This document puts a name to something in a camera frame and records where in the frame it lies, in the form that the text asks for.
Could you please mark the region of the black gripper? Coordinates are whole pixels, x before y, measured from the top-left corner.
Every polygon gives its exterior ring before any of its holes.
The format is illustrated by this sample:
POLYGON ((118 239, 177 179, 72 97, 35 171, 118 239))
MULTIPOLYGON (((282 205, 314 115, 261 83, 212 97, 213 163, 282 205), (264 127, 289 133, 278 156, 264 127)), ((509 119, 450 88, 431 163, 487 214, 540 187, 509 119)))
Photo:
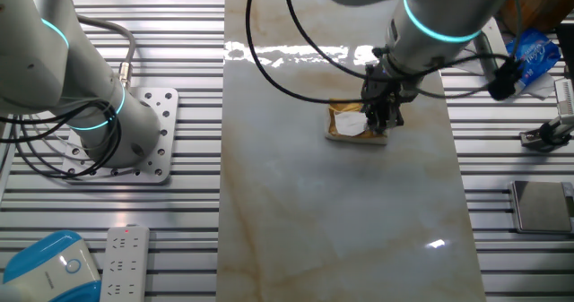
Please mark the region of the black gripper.
POLYGON ((420 79, 410 78, 400 82, 389 82, 390 76, 381 63, 365 65, 365 74, 367 79, 361 88, 363 99, 376 98, 381 93, 387 95, 384 99, 362 105, 361 112, 367 118, 367 127, 382 134, 388 129, 402 126, 404 119, 400 112, 400 105, 410 103, 416 98, 418 95, 416 88, 420 84, 420 79))

